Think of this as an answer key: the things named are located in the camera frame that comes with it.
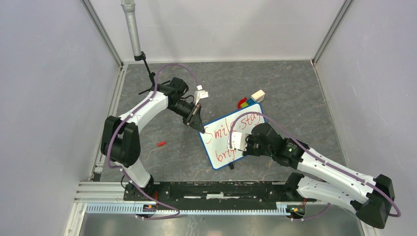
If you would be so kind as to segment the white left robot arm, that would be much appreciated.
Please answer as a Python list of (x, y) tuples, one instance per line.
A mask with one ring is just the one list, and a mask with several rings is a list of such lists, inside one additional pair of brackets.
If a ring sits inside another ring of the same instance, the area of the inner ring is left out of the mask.
[(197, 86), (192, 102), (187, 102), (187, 83), (174, 77), (169, 84), (156, 84), (151, 87), (147, 97), (130, 111), (119, 117), (108, 116), (104, 123), (100, 151), (106, 156), (108, 164), (125, 172), (133, 185), (135, 193), (142, 200), (154, 196), (153, 178), (141, 163), (140, 132), (160, 112), (168, 109), (182, 117), (184, 125), (201, 133), (205, 129), (201, 119), (200, 100), (209, 93)]

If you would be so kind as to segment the blue framed whiteboard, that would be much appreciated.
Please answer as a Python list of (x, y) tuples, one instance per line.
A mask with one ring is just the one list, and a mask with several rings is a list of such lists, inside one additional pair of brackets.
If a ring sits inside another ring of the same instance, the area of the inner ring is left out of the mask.
[(205, 132), (199, 135), (214, 170), (244, 157), (242, 151), (229, 149), (229, 133), (232, 131), (250, 134), (252, 128), (265, 122), (265, 118), (258, 115), (262, 112), (262, 105), (254, 103), (204, 125)]

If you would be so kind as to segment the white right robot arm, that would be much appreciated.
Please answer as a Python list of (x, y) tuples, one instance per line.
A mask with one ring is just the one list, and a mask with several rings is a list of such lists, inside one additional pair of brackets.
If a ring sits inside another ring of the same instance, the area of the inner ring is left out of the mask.
[(391, 178), (351, 170), (301, 141), (281, 137), (268, 123), (256, 125), (249, 134), (235, 133), (230, 140), (232, 148), (244, 155), (267, 156), (297, 170), (285, 183), (287, 199), (328, 202), (354, 213), (374, 228), (385, 228), (395, 199)]

